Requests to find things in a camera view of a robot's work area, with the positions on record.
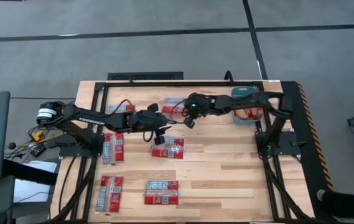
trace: candy wrapper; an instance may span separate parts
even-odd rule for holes
[[[105,113],[110,114],[112,113],[119,105],[111,105],[106,108]],[[130,112],[135,110],[135,105],[120,105],[115,113],[123,113],[123,112]]]
[[[124,161],[123,134],[105,134],[102,160],[103,164],[116,164]]]
[[[144,194],[145,205],[178,205],[178,181],[148,181]]]
[[[162,114],[181,114],[184,110],[184,98],[164,98]]]
[[[183,159],[185,153],[185,140],[164,137],[165,142],[160,145],[152,145],[153,157],[165,157],[171,159]]]
[[[102,176],[96,211],[119,212],[122,186],[122,176]]]

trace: black metal frame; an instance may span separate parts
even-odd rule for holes
[[[106,101],[107,101],[107,96],[108,96],[108,89],[110,87],[123,87],[123,86],[256,86],[259,88],[259,90],[264,91],[262,81],[236,82],[236,81],[234,81],[232,74],[229,71],[226,73],[224,80],[227,80],[227,81],[220,81],[220,82],[134,82],[134,81],[130,80],[130,82],[117,82],[117,83],[98,82],[98,83],[95,83],[95,90],[94,90],[91,109],[92,110],[96,109],[99,92],[101,90],[103,90],[100,112],[105,112]],[[271,122],[269,119],[269,114],[266,111],[264,113],[264,118],[265,118],[266,128],[270,127]],[[263,131],[263,127],[261,126],[260,121],[256,122],[256,128],[257,128],[258,132]],[[102,132],[102,129],[103,128],[101,126],[98,126],[97,132],[98,133]],[[98,158],[97,157],[92,158],[90,169],[88,170],[88,173],[86,174],[86,176],[83,178],[84,173],[85,173],[86,159],[87,159],[86,157],[83,157],[81,164],[80,164],[76,191],[79,191],[79,194],[81,194],[82,190],[85,188],[85,186],[87,186],[82,219],[78,220],[78,221],[84,220],[87,222],[88,221],[88,214],[90,211],[90,201],[91,201],[91,196],[92,196],[92,191],[93,191],[95,168],[96,168],[96,163],[97,163]],[[263,158],[263,165],[264,165],[264,173],[266,175],[266,183],[267,183],[267,188],[268,188],[268,194],[269,194],[269,200],[270,200],[270,206],[271,206],[271,210],[272,210],[273,220],[275,222],[282,220],[284,222],[292,222],[292,223],[294,223],[294,222],[313,222],[313,223],[319,222],[320,220],[311,220],[311,219],[294,220],[294,219],[291,219],[290,209],[292,209],[293,211],[297,211],[297,209],[295,209],[295,207],[297,208],[297,205],[291,199],[291,197],[286,192],[286,190],[284,190],[284,181],[283,181],[283,176],[282,176],[282,171],[281,171],[281,166],[280,166],[278,156],[273,155],[272,159],[273,159],[273,163],[274,163],[275,173],[272,171],[269,161],[267,159]],[[86,179],[87,175],[90,175],[90,179],[89,179],[88,183],[85,182],[85,184],[83,184],[83,179]],[[273,188],[274,185],[276,186],[278,191],[280,191],[280,193],[281,193],[282,205],[283,205],[283,210],[284,210],[284,218],[279,218],[279,213],[278,213],[277,205],[276,205],[275,192],[274,192],[274,188]],[[72,210],[71,220],[77,220],[76,217],[77,217],[77,207],[78,207],[79,197],[80,196],[78,196],[78,198],[76,200],[74,199],[74,204],[73,204],[74,207]]]
[[[95,92],[94,92],[94,97],[93,97],[93,104],[91,108],[94,110],[96,108],[96,101],[98,99],[98,93],[100,89],[103,89],[103,96],[101,99],[101,112],[105,112],[105,105],[106,105],[106,100],[107,100],[107,95],[108,95],[108,88],[110,87],[123,87],[123,86],[256,86],[260,90],[264,90],[263,83],[260,82],[236,82],[234,81],[232,75],[230,72],[227,72],[225,77],[225,80],[228,80],[228,82],[121,82],[121,83],[96,83],[95,84]],[[266,124],[267,127],[270,126],[269,122],[269,115],[265,113],[264,115],[266,119]],[[261,123],[258,121],[256,123],[257,131],[262,131]],[[102,131],[102,127],[97,128],[98,132]],[[273,156],[273,161],[274,161],[274,166],[276,170],[276,178],[277,181],[280,183],[281,188],[284,188],[284,182],[282,178],[282,172],[281,172],[281,166],[279,163],[279,158],[277,156]],[[97,157],[93,157],[91,166],[96,166],[96,161]],[[267,182],[267,187],[268,187],[268,193],[269,193],[269,198],[270,198],[270,203],[271,203],[271,209],[272,209],[272,217],[276,221],[279,218],[278,211],[277,211],[277,206],[276,206],[276,198],[275,198],[275,193],[273,189],[273,184],[272,180],[268,175],[267,167],[270,169],[270,166],[268,164],[268,161],[263,160],[264,164],[264,171],[266,174],[266,182]],[[85,165],[86,165],[86,158],[84,157],[82,159],[82,162],[80,164],[80,170],[79,170],[79,175],[78,175],[78,182],[77,182],[77,188],[81,187],[81,180],[83,179],[83,174],[85,171]],[[84,210],[83,210],[83,220],[88,220],[88,213],[90,210],[90,200],[92,196],[92,190],[93,190],[93,176],[90,179],[87,187],[87,193],[86,193],[86,199],[85,199],[85,204],[84,204]],[[284,208],[284,213],[286,218],[290,218],[290,210],[289,206],[286,202],[286,199],[282,197],[283,201],[283,208]],[[77,206],[78,206],[78,200],[76,201],[76,204],[74,205],[75,207],[73,208],[72,216],[71,219],[75,219],[77,215]]]

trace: stack of red packages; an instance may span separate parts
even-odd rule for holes
[[[152,145],[153,157],[165,157],[171,159],[183,159],[185,152],[185,140],[175,138],[164,138],[165,142],[160,145]]]
[[[119,212],[122,186],[122,176],[102,176],[96,211]]]
[[[116,164],[124,161],[123,134],[105,134],[102,160],[103,164]]]
[[[177,114],[184,110],[184,98],[164,98],[162,114]]]
[[[178,205],[178,181],[148,181],[145,188],[145,205]]]
[[[111,105],[108,106],[105,113],[110,114],[114,112],[114,110],[118,107],[119,105]],[[120,105],[119,108],[115,113],[124,113],[124,112],[130,112],[135,110],[135,105]]]

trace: green bowl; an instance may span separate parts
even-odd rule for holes
[[[232,97],[244,97],[250,94],[253,94],[257,90],[256,87],[253,86],[238,86],[232,88]],[[239,119],[238,117],[235,116],[234,111],[232,111],[232,117],[233,117],[233,122],[236,124],[254,124],[255,122],[259,121],[260,119],[257,120],[242,120]]]

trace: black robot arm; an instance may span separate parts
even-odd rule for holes
[[[57,128],[73,136],[84,149],[92,150],[102,147],[102,136],[91,129],[81,128],[72,121],[103,125],[116,133],[143,133],[153,131],[156,134],[155,143],[162,144],[169,120],[158,110],[157,104],[152,104],[147,110],[138,112],[104,114],[79,108],[75,105],[65,105],[60,101],[46,102],[40,105],[37,124],[41,128]]]
[[[279,108],[275,109],[269,99],[277,98]],[[192,93],[184,101],[184,124],[189,128],[195,125],[195,119],[207,115],[223,115],[232,110],[263,107],[267,112],[275,116],[275,120],[266,132],[266,144],[271,147],[279,147],[279,138],[286,120],[292,118],[292,104],[283,93],[261,92],[253,93],[245,97],[230,97],[226,95],[203,95]]]

